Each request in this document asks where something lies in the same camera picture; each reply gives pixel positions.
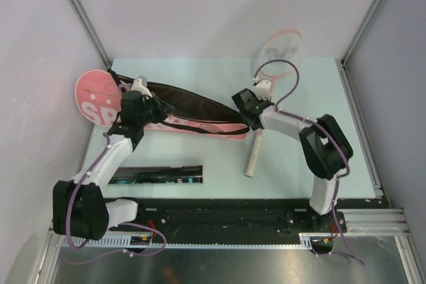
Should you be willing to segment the pink racket bag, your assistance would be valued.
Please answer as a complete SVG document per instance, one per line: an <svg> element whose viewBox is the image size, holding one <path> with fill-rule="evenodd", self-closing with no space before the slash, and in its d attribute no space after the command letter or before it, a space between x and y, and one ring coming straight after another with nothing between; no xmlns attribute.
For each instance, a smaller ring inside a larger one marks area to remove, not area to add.
<svg viewBox="0 0 426 284"><path fill-rule="evenodd" d="M91 70L75 85L75 100L82 115L96 125L110 127L121 111L121 98L130 91L135 78L112 70ZM250 131L243 116L215 100L169 84L149 82L152 95L175 107L174 112L148 130L197 133L244 140Z"/></svg>

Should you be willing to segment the pink badminton racket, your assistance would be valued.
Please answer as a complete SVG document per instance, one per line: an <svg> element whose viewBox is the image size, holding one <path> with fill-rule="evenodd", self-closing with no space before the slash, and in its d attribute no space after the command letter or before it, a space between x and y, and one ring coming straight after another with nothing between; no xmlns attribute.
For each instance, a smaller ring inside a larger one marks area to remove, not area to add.
<svg viewBox="0 0 426 284"><path fill-rule="evenodd" d="M298 68L304 59L304 43L302 34L296 29L282 29L270 36L258 51L257 57L252 61L254 78L271 82L271 90L281 79L293 73L289 65L273 67L269 65L262 71L258 69L266 62L274 59L290 61Z"/></svg>

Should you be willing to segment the black shuttlecock tube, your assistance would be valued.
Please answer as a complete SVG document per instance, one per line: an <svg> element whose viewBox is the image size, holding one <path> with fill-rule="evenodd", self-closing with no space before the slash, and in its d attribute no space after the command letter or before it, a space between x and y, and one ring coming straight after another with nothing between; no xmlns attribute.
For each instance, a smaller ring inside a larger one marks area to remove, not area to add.
<svg viewBox="0 0 426 284"><path fill-rule="evenodd" d="M202 184L203 177L202 165L119 168L109 184Z"/></svg>

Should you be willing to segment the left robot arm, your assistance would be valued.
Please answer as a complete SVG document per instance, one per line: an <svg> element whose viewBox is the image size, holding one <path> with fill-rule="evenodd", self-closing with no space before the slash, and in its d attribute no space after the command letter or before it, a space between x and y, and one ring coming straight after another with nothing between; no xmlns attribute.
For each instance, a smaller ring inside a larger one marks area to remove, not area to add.
<svg viewBox="0 0 426 284"><path fill-rule="evenodd" d="M165 121L174 107L157 95L130 90L122 95L121 110L103 134L106 142L92 164L69 181L58 181L53 188L53 230L68 239L100 240L108 229L125 223L132 230L142 229L147 214L129 199L105 202L103 191L124 160L144 136L149 124Z"/></svg>

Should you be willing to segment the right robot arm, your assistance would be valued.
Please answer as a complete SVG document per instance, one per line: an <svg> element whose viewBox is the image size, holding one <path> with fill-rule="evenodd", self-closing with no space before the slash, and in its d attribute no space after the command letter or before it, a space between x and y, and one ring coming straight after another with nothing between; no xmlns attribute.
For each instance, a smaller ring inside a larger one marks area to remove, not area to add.
<svg viewBox="0 0 426 284"><path fill-rule="evenodd" d="M314 175L306 223L323 231L336 218L339 181L350 173L353 149L336 119L326 114L314 120L280 110L269 100L260 100L245 88L232 96L248 126L273 130L300 142L306 164Z"/></svg>

